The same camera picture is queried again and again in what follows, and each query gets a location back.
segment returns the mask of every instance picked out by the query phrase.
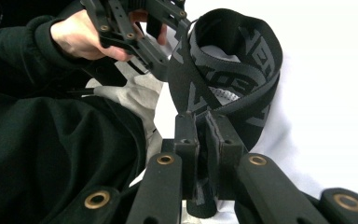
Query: black sweatshirt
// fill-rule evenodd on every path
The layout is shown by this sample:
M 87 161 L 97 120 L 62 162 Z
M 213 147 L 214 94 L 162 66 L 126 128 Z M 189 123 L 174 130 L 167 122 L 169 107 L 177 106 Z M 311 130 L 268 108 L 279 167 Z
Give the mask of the black sweatshirt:
M 61 55 L 53 22 L 0 30 L 0 223 L 50 222 L 80 191 L 124 190 L 145 168 L 142 122 L 125 107 L 24 97 L 87 64 Z

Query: human hand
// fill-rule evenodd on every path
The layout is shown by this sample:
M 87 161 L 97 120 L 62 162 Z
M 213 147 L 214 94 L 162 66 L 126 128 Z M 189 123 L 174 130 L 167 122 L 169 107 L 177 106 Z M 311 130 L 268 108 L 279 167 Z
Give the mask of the human hand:
M 147 12 L 143 10 L 133 11 L 129 15 L 132 24 L 136 21 L 147 21 Z M 142 32 L 133 25 L 138 36 Z M 131 56 L 124 49 L 111 46 L 107 49 L 101 46 L 98 32 L 95 30 L 86 10 L 81 10 L 65 21 L 53 24 L 50 28 L 53 40 L 61 47 L 62 51 L 74 58 L 97 60 L 108 56 L 118 61 L 127 61 Z M 158 43 L 166 43 L 167 26 L 161 28 Z

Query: black strap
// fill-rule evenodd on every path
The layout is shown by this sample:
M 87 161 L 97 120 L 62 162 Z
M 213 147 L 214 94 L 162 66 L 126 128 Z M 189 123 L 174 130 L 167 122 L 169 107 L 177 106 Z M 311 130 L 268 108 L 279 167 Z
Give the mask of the black strap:
M 238 63 L 202 51 L 214 45 Z M 170 92 L 179 113 L 191 111 L 200 140 L 197 198 L 187 201 L 187 212 L 211 217 L 216 210 L 208 184 L 204 124 L 208 110 L 226 115 L 248 150 L 258 141 L 266 123 L 282 65 L 281 45 L 269 25 L 260 19 L 219 8 L 199 18 L 172 53 L 168 70 Z M 221 105 L 212 88 L 231 91 L 240 98 Z

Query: white surface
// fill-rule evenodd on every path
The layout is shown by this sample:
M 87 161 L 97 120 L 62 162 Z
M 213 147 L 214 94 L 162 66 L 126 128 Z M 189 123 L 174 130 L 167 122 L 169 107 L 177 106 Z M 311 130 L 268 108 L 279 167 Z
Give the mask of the white surface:
M 358 1 L 186 1 L 191 20 L 219 7 L 266 21 L 282 45 L 280 85 L 253 152 L 316 198 L 335 187 L 358 193 Z M 162 109 L 165 87 L 155 119 L 163 136 L 175 114 Z

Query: person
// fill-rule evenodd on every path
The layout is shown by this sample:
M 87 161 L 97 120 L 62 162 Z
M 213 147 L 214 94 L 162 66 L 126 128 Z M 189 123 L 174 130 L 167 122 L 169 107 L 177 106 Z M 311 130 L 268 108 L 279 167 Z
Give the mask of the person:
M 163 26 L 159 44 L 165 36 Z M 50 222 L 83 189 L 124 190 L 145 168 L 143 123 L 125 106 L 98 96 L 31 97 L 106 56 L 131 58 L 101 46 L 85 10 L 0 29 L 0 223 Z

